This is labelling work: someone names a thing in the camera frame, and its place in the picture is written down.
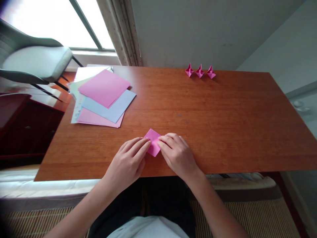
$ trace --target finger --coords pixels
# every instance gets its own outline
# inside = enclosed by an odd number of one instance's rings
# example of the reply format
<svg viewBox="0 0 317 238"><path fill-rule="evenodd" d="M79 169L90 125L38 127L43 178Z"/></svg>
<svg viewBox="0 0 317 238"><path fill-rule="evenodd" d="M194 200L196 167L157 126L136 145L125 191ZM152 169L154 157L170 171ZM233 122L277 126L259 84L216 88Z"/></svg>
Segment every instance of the finger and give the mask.
<svg viewBox="0 0 317 238"><path fill-rule="evenodd" d="M143 138L142 140L139 140L137 143L135 143L131 149L127 153L131 155L132 157L137 154L137 152L141 149L141 147L149 141L149 138Z"/></svg>
<svg viewBox="0 0 317 238"><path fill-rule="evenodd" d="M160 136L158 139L161 140L161 141L163 141L163 142L165 142L165 143L166 143L169 147L171 147L172 149L177 146L176 141L174 141L172 137Z"/></svg>
<svg viewBox="0 0 317 238"><path fill-rule="evenodd" d="M161 150L161 152L162 152L163 158L165 159L167 165L170 167L171 161L169 160L168 156L166 155L166 153L163 150Z"/></svg>
<svg viewBox="0 0 317 238"><path fill-rule="evenodd" d="M158 141L158 146L161 148L161 151L165 154L169 154L172 152L172 149L162 141Z"/></svg>
<svg viewBox="0 0 317 238"><path fill-rule="evenodd" d="M143 158L140 165L139 165L139 168L137 169L136 171L136 178L138 179L140 176L141 176L141 173L144 169L144 166L145 166L145 159Z"/></svg>
<svg viewBox="0 0 317 238"><path fill-rule="evenodd" d="M176 141L177 143L181 143L182 140L179 138L179 136L175 133L167 133L166 136L168 137L172 137L174 141Z"/></svg>
<svg viewBox="0 0 317 238"><path fill-rule="evenodd" d="M127 142L127 144L125 145L125 147L122 149L122 152L126 153L128 152L132 146L134 146L135 143L137 143L138 141L142 140L143 138L142 137L137 137L137 138L134 138L130 141Z"/></svg>
<svg viewBox="0 0 317 238"><path fill-rule="evenodd" d="M151 146L151 141L147 141L135 154L133 157L136 161L141 161L144 157L146 152L148 151L149 147Z"/></svg>
<svg viewBox="0 0 317 238"><path fill-rule="evenodd" d="M180 139L182 140L182 142L184 143L184 145L187 145L187 146L189 147L189 145L186 143L186 141L184 140L184 138L181 137L181 136L179 136L179 137L180 137Z"/></svg>
<svg viewBox="0 0 317 238"><path fill-rule="evenodd" d="M124 142L123 145L121 145L121 147L120 147L120 149L119 149L119 152L120 152L121 150L123 150L123 148L126 146L126 144L127 144L128 142L129 142L129 140L126 141L126 142Z"/></svg>

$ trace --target chair backrest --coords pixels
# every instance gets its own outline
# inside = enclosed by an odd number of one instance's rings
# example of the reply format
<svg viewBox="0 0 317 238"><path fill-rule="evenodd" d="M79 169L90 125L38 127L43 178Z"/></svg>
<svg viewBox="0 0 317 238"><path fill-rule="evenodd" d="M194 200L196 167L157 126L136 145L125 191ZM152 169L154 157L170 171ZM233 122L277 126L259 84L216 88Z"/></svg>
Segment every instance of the chair backrest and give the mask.
<svg viewBox="0 0 317 238"><path fill-rule="evenodd" d="M5 59L14 51L29 46L58 47L61 43L50 38L37 38L24 34L0 19L0 68Z"/></svg>
<svg viewBox="0 0 317 238"><path fill-rule="evenodd" d="M10 54L28 45L28 37L0 19L0 66Z"/></svg>

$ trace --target dark pants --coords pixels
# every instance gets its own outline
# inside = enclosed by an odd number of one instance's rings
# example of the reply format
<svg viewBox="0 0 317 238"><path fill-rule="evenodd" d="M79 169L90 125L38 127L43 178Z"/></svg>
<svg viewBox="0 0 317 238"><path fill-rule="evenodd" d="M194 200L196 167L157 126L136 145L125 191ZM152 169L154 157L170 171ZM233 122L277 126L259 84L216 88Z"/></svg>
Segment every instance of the dark pants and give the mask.
<svg viewBox="0 0 317 238"><path fill-rule="evenodd" d="M195 218L179 177L140 178L124 190L92 224L89 237L107 237L136 216L163 216L195 237Z"/></svg>

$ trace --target chair leg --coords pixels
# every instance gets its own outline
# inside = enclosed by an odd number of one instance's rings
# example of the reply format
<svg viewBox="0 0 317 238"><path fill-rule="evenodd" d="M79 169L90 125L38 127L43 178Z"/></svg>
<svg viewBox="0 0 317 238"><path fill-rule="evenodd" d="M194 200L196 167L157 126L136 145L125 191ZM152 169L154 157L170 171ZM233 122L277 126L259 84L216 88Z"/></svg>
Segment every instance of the chair leg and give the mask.
<svg viewBox="0 0 317 238"><path fill-rule="evenodd" d="M37 84L31 84L33 87L36 87L37 89L40 89L42 92L46 93L47 95L52 96L53 98L57 99L58 101L61 101L58 97L56 97L54 94L50 93L49 91L46 91L45 89L41 88L40 86L38 86Z"/></svg>
<svg viewBox="0 0 317 238"><path fill-rule="evenodd" d="M64 89L65 91L69 91L67 87L65 87L64 85L62 85L60 82L56 81L55 82L56 85L60 86L62 89Z"/></svg>
<svg viewBox="0 0 317 238"><path fill-rule="evenodd" d="M83 65L74 56L72 56L72 58L80 67L83 67Z"/></svg>
<svg viewBox="0 0 317 238"><path fill-rule="evenodd" d="M68 79L67 79L67 78L65 78L63 75L61 75L61 77L62 77L63 79L65 79L67 82L69 82L69 81L68 81Z"/></svg>

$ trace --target folded pink paper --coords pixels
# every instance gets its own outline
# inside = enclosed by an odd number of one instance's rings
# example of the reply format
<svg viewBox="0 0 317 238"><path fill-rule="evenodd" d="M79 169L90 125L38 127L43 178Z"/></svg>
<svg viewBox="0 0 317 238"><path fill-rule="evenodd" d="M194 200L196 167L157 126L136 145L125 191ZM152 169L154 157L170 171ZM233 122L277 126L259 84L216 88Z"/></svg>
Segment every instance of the folded pink paper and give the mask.
<svg viewBox="0 0 317 238"><path fill-rule="evenodd" d="M211 79L216 76L215 72L212 70L212 66L210 66L209 70L207 71L207 74Z"/></svg>
<svg viewBox="0 0 317 238"><path fill-rule="evenodd" d="M86 108L82 108L78 120L78 123L84 123L84 124L93 124L93 125L100 125L100 126L109 126L109 127L116 127L119 128L123 119L124 113L119 118L117 123L113 123L109 121L108 119L99 116L96 113L93 113L92 111L89 111Z"/></svg>
<svg viewBox="0 0 317 238"><path fill-rule="evenodd" d="M158 146L158 141L160 136L161 135L159 133L150 129L144 137L144 138L149 138L151 140L151 145L147 152L154 157L156 157L159 151L161 150L161 148Z"/></svg>
<svg viewBox="0 0 317 238"><path fill-rule="evenodd" d="M190 77L192 73L194 72L190 63L188 68L185 70L185 72L187 73L188 77Z"/></svg>
<svg viewBox="0 0 317 238"><path fill-rule="evenodd" d="M201 78L204 75L204 71L202 71L202 69L201 69L201 64L200 64L199 69L196 71L196 74L198 75L199 78Z"/></svg>
<svg viewBox="0 0 317 238"><path fill-rule="evenodd" d="M104 70L78 88L78 91L106 108L130 86L125 79Z"/></svg>

